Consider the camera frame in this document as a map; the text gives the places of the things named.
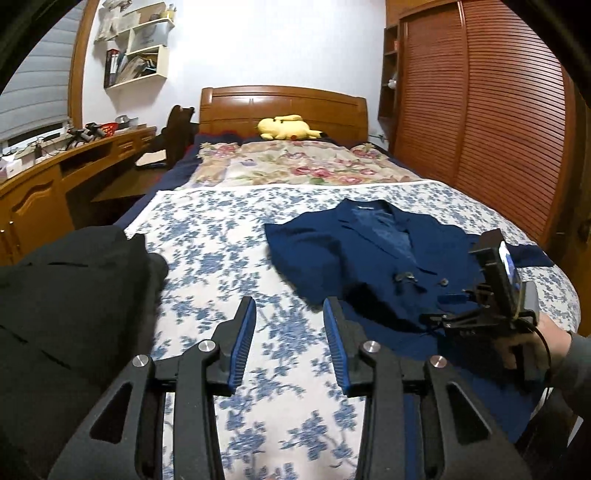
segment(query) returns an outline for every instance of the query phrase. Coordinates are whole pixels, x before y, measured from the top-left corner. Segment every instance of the wooden window frame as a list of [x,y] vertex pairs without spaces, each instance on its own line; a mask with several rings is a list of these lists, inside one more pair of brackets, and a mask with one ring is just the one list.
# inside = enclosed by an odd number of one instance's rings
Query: wooden window frame
[[100,0],[88,0],[82,20],[76,34],[74,50],[72,51],[72,63],[70,64],[70,80],[68,82],[68,116],[72,119],[74,127],[82,127],[82,86],[84,83],[84,66],[86,62],[86,50],[90,39],[90,29],[99,8]]

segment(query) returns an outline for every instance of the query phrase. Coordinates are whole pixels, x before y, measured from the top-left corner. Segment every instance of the window blind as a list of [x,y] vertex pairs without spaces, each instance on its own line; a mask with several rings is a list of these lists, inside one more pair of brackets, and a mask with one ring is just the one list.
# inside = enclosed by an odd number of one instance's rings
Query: window blind
[[0,141],[68,118],[68,82],[83,0],[35,45],[0,95]]

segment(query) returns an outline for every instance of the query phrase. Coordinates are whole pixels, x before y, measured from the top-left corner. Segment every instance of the pikachu plush toy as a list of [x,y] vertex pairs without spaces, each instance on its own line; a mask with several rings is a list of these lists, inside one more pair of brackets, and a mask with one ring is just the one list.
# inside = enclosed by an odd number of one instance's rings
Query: pikachu plush toy
[[310,130],[299,115],[264,118],[257,128],[265,140],[305,140],[322,136],[322,132]]

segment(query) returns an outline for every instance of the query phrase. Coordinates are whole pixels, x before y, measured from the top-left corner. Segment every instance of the wooden headboard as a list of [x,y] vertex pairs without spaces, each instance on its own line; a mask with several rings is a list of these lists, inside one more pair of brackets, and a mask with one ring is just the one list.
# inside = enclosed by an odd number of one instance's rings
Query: wooden headboard
[[301,115],[313,130],[337,142],[368,140],[365,98],[311,88],[253,85],[204,88],[201,92],[199,132],[235,131],[242,137],[258,135],[261,118]]

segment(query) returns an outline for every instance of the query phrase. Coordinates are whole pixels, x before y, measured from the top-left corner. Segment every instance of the human hand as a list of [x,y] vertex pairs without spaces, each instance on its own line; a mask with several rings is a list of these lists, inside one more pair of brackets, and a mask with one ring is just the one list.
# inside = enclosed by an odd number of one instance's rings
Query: human hand
[[[569,352],[572,338],[568,332],[556,325],[545,313],[540,313],[540,322],[537,327],[548,344],[552,358],[552,368],[555,370]],[[496,351],[499,352],[505,368],[517,368],[517,361],[512,347],[530,344],[534,347],[537,367],[541,370],[548,369],[548,354],[537,333],[518,333],[511,337],[497,338],[493,341],[493,344]]]

